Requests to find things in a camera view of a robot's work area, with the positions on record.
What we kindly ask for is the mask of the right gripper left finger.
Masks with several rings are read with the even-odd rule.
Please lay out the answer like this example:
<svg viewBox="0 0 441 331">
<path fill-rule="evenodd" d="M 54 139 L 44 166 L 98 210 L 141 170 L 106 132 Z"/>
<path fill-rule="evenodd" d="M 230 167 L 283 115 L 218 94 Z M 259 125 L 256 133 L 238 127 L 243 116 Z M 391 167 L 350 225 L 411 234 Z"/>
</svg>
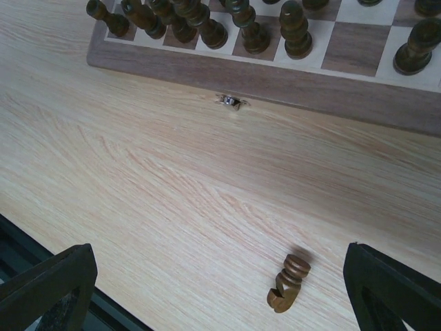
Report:
<svg viewBox="0 0 441 331">
<path fill-rule="evenodd" d="M 1 284 L 1 329 L 80 330 L 97 278 L 89 243 L 74 245 Z"/>
</svg>

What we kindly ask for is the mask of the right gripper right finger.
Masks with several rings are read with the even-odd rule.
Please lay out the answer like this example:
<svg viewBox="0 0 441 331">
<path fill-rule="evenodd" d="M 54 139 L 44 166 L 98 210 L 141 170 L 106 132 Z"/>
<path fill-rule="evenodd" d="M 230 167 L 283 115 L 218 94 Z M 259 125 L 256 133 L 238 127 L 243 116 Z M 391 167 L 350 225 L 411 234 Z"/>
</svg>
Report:
<svg viewBox="0 0 441 331">
<path fill-rule="evenodd" d="M 366 244 L 350 243 L 343 276 L 361 330 L 440 329 L 440 283 Z"/>
</svg>

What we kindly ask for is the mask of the dark piece one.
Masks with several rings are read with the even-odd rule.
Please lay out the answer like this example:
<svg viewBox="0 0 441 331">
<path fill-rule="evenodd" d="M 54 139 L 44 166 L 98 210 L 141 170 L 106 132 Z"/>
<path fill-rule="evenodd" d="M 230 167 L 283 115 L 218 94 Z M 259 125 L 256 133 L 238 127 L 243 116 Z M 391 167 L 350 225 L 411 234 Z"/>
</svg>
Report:
<svg viewBox="0 0 441 331">
<path fill-rule="evenodd" d="M 225 7 L 234 25 L 240 28 L 244 49 L 250 54 L 264 52 L 269 47 L 269 33 L 256 22 L 256 12 L 249 1 L 226 0 Z"/>
<path fill-rule="evenodd" d="M 288 254 L 283 269 L 275 278 L 276 287 L 267 294 L 267 303 L 275 313 L 286 312 L 298 296 L 302 280 L 309 274 L 311 266 L 300 257 Z"/>
</svg>

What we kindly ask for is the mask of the dark piece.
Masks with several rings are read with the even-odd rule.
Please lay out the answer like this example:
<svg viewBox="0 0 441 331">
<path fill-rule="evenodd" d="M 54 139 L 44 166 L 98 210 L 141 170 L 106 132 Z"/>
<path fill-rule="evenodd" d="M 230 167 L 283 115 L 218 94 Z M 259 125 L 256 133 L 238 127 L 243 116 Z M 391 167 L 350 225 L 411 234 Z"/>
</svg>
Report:
<svg viewBox="0 0 441 331">
<path fill-rule="evenodd" d="M 208 6 L 200 0 L 172 1 L 178 16 L 199 31 L 202 42 L 212 50 L 222 48 L 227 42 L 228 33 L 223 24 L 210 17 Z"/>
<path fill-rule="evenodd" d="M 174 37 L 181 43 L 189 43 L 196 36 L 196 28 L 187 24 L 185 18 L 177 15 L 169 0 L 150 0 L 149 5 L 161 21 L 172 28 Z"/>
<path fill-rule="evenodd" d="M 427 18 L 412 28 L 407 42 L 393 58 L 394 69 L 403 75 L 414 75 L 425 69 L 433 50 L 440 44 L 440 19 Z"/>
</svg>

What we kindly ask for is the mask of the dark piece two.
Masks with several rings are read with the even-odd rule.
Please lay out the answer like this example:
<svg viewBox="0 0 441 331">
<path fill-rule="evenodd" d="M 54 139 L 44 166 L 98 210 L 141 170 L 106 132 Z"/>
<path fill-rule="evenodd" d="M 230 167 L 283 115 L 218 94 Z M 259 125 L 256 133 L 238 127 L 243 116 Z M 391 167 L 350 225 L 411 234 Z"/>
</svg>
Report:
<svg viewBox="0 0 441 331">
<path fill-rule="evenodd" d="M 123 37 L 130 28 L 130 22 L 122 14 L 110 13 L 102 1 L 89 0 L 86 4 L 87 14 L 97 21 L 103 21 L 109 31 L 117 37 Z"/>
<path fill-rule="evenodd" d="M 302 6 L 296 1 L 284 2 L 280 9 L 279 23 L 288 57 L 305 58 L 312 50 L 312 36 Z"/>
<path fill-rule="evenodd" d="M 153 10 L 141 0 L 122 0 L 121 8 L 125 16 L 153 39 L 160 39 L 166 27 Z"/>
</svg>

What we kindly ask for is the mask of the dark pawn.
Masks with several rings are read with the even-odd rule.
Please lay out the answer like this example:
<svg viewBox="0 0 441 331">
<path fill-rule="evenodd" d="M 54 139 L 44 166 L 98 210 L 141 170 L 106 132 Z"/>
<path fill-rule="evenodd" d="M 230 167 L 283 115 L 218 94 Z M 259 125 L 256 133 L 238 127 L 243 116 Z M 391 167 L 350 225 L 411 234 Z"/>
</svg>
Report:
<svg viewBox="0 0 441 331">
<path fill-rule="evenodd" d="M 440 14 L 441 0 L 415 0 L 415 11 L 423 17 L 434 17 Z"/>
<path fill-rule="evenodd" d="M 358 0 L 358 3 L 365 7 L 378 5 L 382 0 Z"/>
<path fill-rule="evenodd" d="M 308 11 L 317 11 L 324 8 L 329 0 L 302 0 L 303 7 Z"/>
</svg>

